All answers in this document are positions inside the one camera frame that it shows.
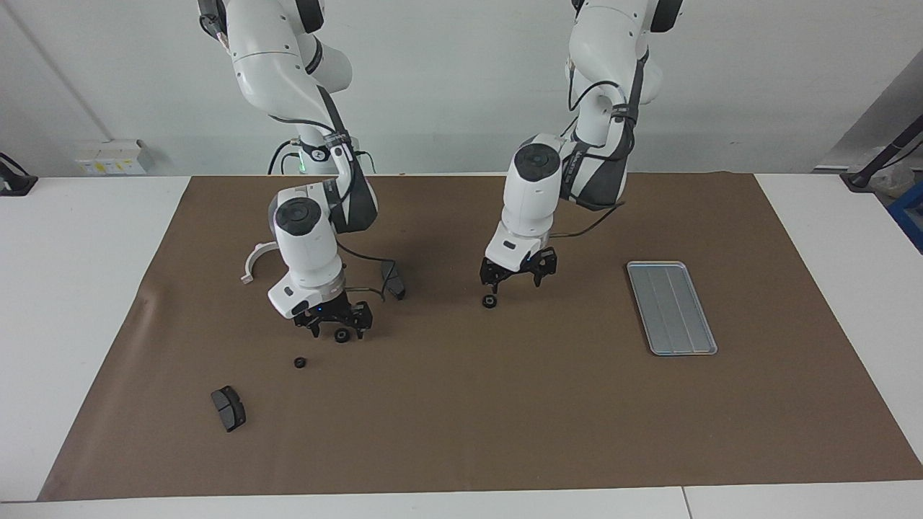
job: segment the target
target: black stand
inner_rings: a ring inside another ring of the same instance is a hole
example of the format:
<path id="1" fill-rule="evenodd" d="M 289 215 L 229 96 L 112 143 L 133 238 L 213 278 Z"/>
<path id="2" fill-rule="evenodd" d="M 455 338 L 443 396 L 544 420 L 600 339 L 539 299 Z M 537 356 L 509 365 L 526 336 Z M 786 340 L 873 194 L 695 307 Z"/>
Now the black stand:
<path id="1" fill-rule="evenodd" d="M 843 179 L 846 187 L 849 187 L 849 190 L 854 193 L 871 193 L 872 190 L 869 189 L 869 181 L 871 178 L 881 171 L 891 159 L 900 153 L 901 150 L 921 133 L 923 133 L 923 115 L 904 130 L 904 133 L 889 144 L 888 147 L 875 157 L 869 165 L 863 168 L 862 171 L 855 175 L 840 175 L 840 178 Z"/>
<path id="2" fill-rule="evenodd" d="M 16 166 L 22 173 L 26 173 L 15 161 L 0 153 L 0 158 Z M 17 175 L 2 161 L 0 161 L 0 178 L 9 185 L 9 189 L 0 189 L 0 197 L 25 197 L 32 191 L 32 187 L 39 181 L 32 175 Z"/>

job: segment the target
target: black joint cap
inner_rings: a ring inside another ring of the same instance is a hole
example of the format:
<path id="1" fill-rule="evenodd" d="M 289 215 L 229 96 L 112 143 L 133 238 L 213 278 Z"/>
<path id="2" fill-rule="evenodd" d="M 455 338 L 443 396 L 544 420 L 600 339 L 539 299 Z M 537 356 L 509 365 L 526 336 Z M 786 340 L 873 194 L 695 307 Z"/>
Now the black joint cap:
<path id="1" fill-rule="evenodd" d="M 561 167 L 561 157 L 546 144 L 529 144 L 513 158 L 519 176 L 528 182 L 538 182 L 553 175 Z"/>
<path id="2" fill-rule="evenodd" d="M 323 218 L 320 204 L 309 198 L 291 199 L 276 210 L 276 224 L 292 236 L 304 236 Z"/>

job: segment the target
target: power strip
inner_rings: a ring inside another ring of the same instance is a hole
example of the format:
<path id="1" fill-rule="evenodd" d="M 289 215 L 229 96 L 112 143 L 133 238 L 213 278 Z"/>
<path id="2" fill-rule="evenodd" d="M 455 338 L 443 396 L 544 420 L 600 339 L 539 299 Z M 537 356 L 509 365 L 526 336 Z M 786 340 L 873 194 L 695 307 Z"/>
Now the power strip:
<path id="1" fill-rule="evenodd" d="M 74 161 L 86 175 L 146 175 L 154 165 L 140 140 L 81 143 Z"/>

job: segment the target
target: white wall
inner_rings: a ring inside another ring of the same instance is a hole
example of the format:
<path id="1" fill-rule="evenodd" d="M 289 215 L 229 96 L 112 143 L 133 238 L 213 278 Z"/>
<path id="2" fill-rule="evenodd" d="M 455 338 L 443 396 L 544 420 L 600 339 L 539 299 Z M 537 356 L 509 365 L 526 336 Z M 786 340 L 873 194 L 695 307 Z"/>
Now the white wall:
<path id="1" fill-rule="evenodd" d="M 194 0 L 0 2 L 116 138 L 155 150 L 158 173 L 260 174 L 288 137 L 243 100 Z M 319 36 L 353 61 L 336 99 L 379 171 L 496 171 L 569 122 L 572 18 L 568 0 L 329 0 Z M 810 171 L 919 52 L 921 20 L 919 0 L 687 0 L 653 41 L 666 83 L 642 111 L 630 168 Z M 7 40 L 2 59 L 17 62 Z M 0 102 L 21 112 L 0 112 L 0 147 L 24 163 L 49 161 L 16 149 L 10 128 L 57 139 L 73 126 L 33 109 L 55 103 L 41 85 L 0 73 Z"/>
<path id="2" fill-rule="evenodd" d="M 67 143 L 103 136 L 69 93 L 0 0 L 0 151 L 35 175 L 76 173 Z"/>
<path id="3" fill-rule="evenodd" d="M 823 165 L 859 164 L 870 150 L 887 146 L 923 115 L 923 52 L 910 62 L 880 98 L 859 118 L 853 127 L 827 153 Z M 923 135 L 914 142 L 923 139 Z M 912 166 L 923 167 L 923 151 L 906 159 Z"/>

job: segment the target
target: cable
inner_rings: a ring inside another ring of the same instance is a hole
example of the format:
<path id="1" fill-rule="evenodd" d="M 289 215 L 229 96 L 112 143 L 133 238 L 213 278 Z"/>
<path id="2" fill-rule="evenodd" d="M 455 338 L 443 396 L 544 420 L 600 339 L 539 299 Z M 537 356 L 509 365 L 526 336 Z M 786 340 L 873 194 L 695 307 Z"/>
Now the cable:
<path id="1" fill-rule="evenodd" d="M 311 121 L 308 119 L 282 119 L 281 117 L 276 117 L 275 115 L 270 115 L 270 117 L 280 123 L 285 123 L 287 125 L 309 125 L 312 127 L 321 127 L 330 133 L 336 133 L 336 130 L 325 125 L 324 123 L 319 123 L 318 121 Z"/>
<path id="2" fill-rule="evenodd" d="M 330 208 L 331 217 L 333 216 L 333 209 L 335 207 L 340 207 L 346 201 L 346 199 L 348 199 L 349 196 L 353 194 L 354 186 L 355 186 L 355 167 L 353 167 L 353 162 L 350 161 L 349 163 L 349 186 L 346 188 L 346 192 L 343 193 L 343 196 L 340 197 L 340 201 L 337 202 L 337 205 Z"/>
<path id="3" fill-rule="evenodd" d="M 368 151 L 357 151 L 355 154 L 357 157 L 359 155 L 367 155 L 368 161 L 372 163 L 372 173 L 378 175 L 378 169 L 375 168 L 375 157 L 373 157 L 371 153 Z"/>
<path id="4" fill-rule="evenodd" d="M 631 155 L 631 152 L 634 151 L 634 147 L 636 143 L 635 136 L 634 136 L 634 125 L 629 124 L 630 120 L 631 119 L 626 119 L 625 121 L 625 131 L 629 132 L 629 139 L 631 139 L 631 143 L 629 144 L 628 153 L 626 153 L 624 157 L 613 157 L 613 156 L 604 157 L 603 155 L 594 155 L 592 153 L 584 153 L 583 158 L 584 159 L 596 159 L 597 161 L 603 161 L 605 163 L 617 163 L 619 161 L 622 161 L 628 158 L 628 155 Z M 561 167 L 564 169 L 567 169 L 568 163 L 570 162 L 570 159 L 573 158 L 573 156 L 574 154 L 571 153 L 567 157 L 564 157 L 563 159 L 561 159 Z"/>
<path id="5" fill-rule="evenodd" d="M 594 84 L 592 84 L 592 85 L 590 85 L 589 87 L 587 87 L 587 89 L 586 89 L 585 91 L 583 91 L 582 94 L 580 94 L 580 97 L 577 98 L 577 102 L 574 103 L 574 102 L 572 101 L 572 99 L 573 99 L 573 93 L 574 93 L 574 71 L 573 71 L 573 69 L 571 69 L 571 70 L 570 70 L 570 87 L 568 88 L 568 108 L 570 109 L 570 111 L 573 112 L 574 110 L 576 110 L 577 107 L 580 106 L 581 101 L 583 101 L 583 98 L 586 97 L 586 95 L 587 95 L 588 93 L 590 93 L 590 91 L 591 91 L 592 89 L 594 89 L 594 88 L 596 88 L 596 87 L 602 87 L 603 85 L 609 85 L 609 86 L 615 87 L 616 89 L 618 89 L 618 90 L 620 90 L 620 91 L 621 91 L 621 89 L 622 89 L 621 85 L 619 85 L 619 84 L 616 83 L 615 81 L 609 81 L 609 80 L 606 80 L 606 79 L 604 79 L 604 80 L 602 80 L 602 81 L 596 81 Z"/>
<path id="6" fill-rule="evenodd" d="M 29 175 L 29 172 L 26 171 L 25 168 L 23 168 L 22 166 L 20 166 L 18 162 L 16 162 L 16 161 L 14 161 L 13 159 L 9 158 L 9 155 L 7 155 L 6 153 L 0 152 L 0 159 L 3 159 L 3 160 L 5 160 L 5 161 L 7 161 L 8 163 L 12 164 L 13 166 L 15 166 L 16 169 L 18 169 L 19 171 L 21 171 L 22 174 L 24 174 L 25 176 L 30 176 L 30 175 Z"/>
<path id="7" fill-rule="evenodd" d="M 385 275 L 385 282 L 384 282 L 383 284 L 381 284 L 381 292 L 382 292 L 382 293 L 384 293 L 384 292 L 385 292 L 385 289 L 388 288 L 388 282 L 391 281 L 392 279 L 396 279 L 395 277 L 392 277 L 392 274 L 394 273 L 394 270 L 395 270 L 395 269 L 397 268 L 397 266 L 398 266 L 397 260 L 395 260 L 395 259 L 390 259 L 390 258 L 376 258 L 375 256 L 367 256 L 367 255 L 365 255 L 365 254 L 359 254 L 358 252 L 356 252 L 356 251 L 354 251 L 354 250 L 351 250 L 351 249 L 349 249 L 347 246 L 345 246 L 344 244 L 340 243 L 340 240 L 337 240 L 337 245 L 338 245 L 341 249 L 343 249 L 343 252 L 345 252 L 345 253 L 347 253 L 347 254 L 349 254 L 349 255 L 351 255 L 351 256 L 355 256 L 355 257 L 357 257 L 357 258 L 360 259 L 360 260 L 378 261 L 378 262 L 380 262 L 380 263 L 390 263 L 390 264 L 391 264 L 390 268 L 388 269 L 388 274 Z"/>
<path id="8" fill-rule="evenodd" d="M 556 238 L 576 238 L 576 237 L 579 237 L 579 236 L 583 236 L 583 235 L 589 233 L 590 231 L 592 231 L 593 229 L 595 229 L 597 225 L 599 225 L 600 223 L 604 222 L 606 218 L 608 218 L 609 216 L 612 216 L 612 213 L 615 212 L 618 208 L 622 207 L 623 205 L 625 205 L 625 202 L 619 202 L 619 203 L 617 203 L 616 206 L 613 207 L 612 209 L 610 209 L 606 214 L 604 214 L 602 218 L 600 218 L 599 220 L 597 220 L 593 225 L 590 225 L 590 226 L 587 227 L 586 229 L 583 229 L 583 230 L 580 231 L 579 233 L 556 233 L 556 234 L 550 235 L 548 238 L 549 238 L 549 239 L 556 239 Z"/>
<path id="9" fill-rule="evenodd" d="M 298 159 L 299 161 L 301 160 L 301 155 L 299 155 L 298 153 L 288 153 L 287 155 L 285 155 L 284 157 L 282 157 L 282 174 L 283 174 L 283 175 L 285 175 L 285 159 L 288 159 L 288 158 L 290 158 L 290 157 L 294 157 L 294 158 Z"/>
<path id="10" fill-rule="evenodd" d="M 381 297 L 382 301 L 387 301 L 387 299 L 385 299 L 384 292 L 376 290 L 370 286 L 347 287 L 346 292 L 371 292 L 372 294 L 378 294 L 378 297 Z"/>
<path id="11" fill-rule="evenodd" d="M 568 130 L 570 130 L 571 128 L 573 128 L 574 125 L 577 124 L 577 119 L 579 119 L 579 118 L 580 118 L 579 115 L 577 115 L 576 117 L 574 117 L 574 120 L 573 120 L 573 121 L 570 121 L 570 124 L 568 125 L 568 127 L 564 128 L 564 131 L 561 132 L 561 135 L 560 135 L 559 137 L 564 137 L 565 135 L 567 135 L 567 134 L 568 134 Z"/>
<path id="12" fill-rule="evenodd" d="M 270 169 L 269 171 L 266 172 L 266 176 L 272 175 L 272 170 L 276 167 L 276 161 L 279 159 L 279 154 L 282 153 L 282 150 L 284 150 L 286 146 L 291 146 L 291 145 L 292 145 L 292 140 L 288 139 L 282 144 L 280 144 L 279 148 L 276 148 L 276 152 L 272 154 L 272 160 L 270 161 Z"/>
<path id="13" fill-rule="evenodd" d="M 356 256 L 360 260 L 380 261 L 382 263 L 384 263 L 385 261 L 394 261 L 394 259 L 390 259 L 390 258 L 376 258 L 375 256 L 366 256 L 365 254 L 359 254 L 358 252 L 355 252 L 354 250 L 350 250 L 347 246 L 340 243 L 340 240 L 337 240 L 337 245 L 340 246 L 340 248 L 343 249 L 343 252 L 345 252 L 346 254 L 349 254 L 350 256 Z"/>
<path id="14" fill-rule="evenodd" d="M 914 146 L 913 150 L 908 151 L 908 152 L 905 153 L 904 156 L 902 156 L 901 158 L 899 158 L 899 159 L 894 159 L 893 161 L 891 161 L 891 162 L 885 164 L 884 166 L 881 167 L 881 169 L 889 168 L 889 167 L 891 167 L 891 166 L 893 166 L 893 165 L 895 165 L 895 164 L 901 162 L 903 159 L 906 159 L 906 158 L 909 157 L 910 155 L 913 155 L 914 153 L 917 152 L 917 150 L 920 149 L 920 146 L 923 146 L 923 140 L 921 140 L 920 142 L 918 142 L 917 145 Z"/>

